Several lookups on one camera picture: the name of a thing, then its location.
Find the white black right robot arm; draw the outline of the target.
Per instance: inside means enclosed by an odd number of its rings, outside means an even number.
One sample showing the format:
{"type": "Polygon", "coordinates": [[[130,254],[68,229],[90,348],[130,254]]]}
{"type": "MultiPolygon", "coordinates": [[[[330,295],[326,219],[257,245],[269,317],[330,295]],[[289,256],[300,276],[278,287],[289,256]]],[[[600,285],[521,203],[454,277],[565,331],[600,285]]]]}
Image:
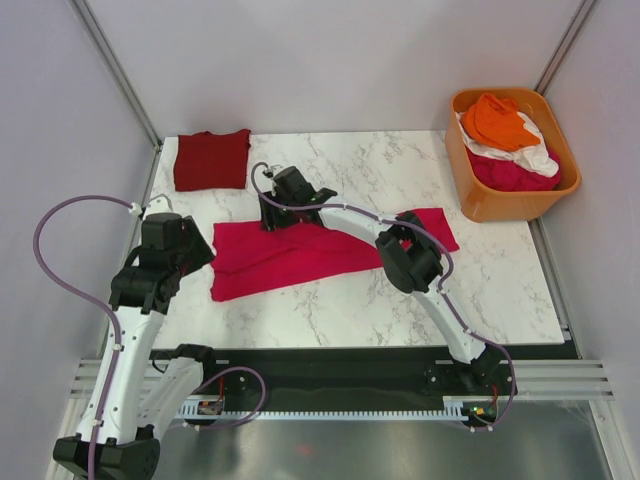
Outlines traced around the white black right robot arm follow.
{"type": "Polygon", "coordinates": [[[445,339],[460,386],[477,394],[493,383],[500,349],[464,319],[446,288],[454,267],[451,254],[415,213],[393,216],[348,204],[334,190],[315,189],[294,166],[258,163],[251,170],[253,187],[258,186],[258,169],[271,182],[268,191],[257,191],[264,229],[273,232],[307,223],[371,246],[388,281],[423,306],[445,339]]]}

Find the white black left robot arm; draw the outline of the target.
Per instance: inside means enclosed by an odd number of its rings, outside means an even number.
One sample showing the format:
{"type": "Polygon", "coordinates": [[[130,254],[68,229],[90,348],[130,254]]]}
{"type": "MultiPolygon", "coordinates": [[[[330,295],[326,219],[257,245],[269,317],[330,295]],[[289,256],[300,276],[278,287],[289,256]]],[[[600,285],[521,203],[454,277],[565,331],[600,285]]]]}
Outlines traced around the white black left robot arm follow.
{"type": "Polygon", "coordinates": [[[53,459],[82,479],[150,479],[161,439],[195,390],[219,382],[212,348],[181,344],[149,392],[143,390],[151,351],[181,280],[214,259],[194,219],[149,214],[141,241],[111,281],[115,322],[94,391],[74,435],[56,441],[53,459]]]}

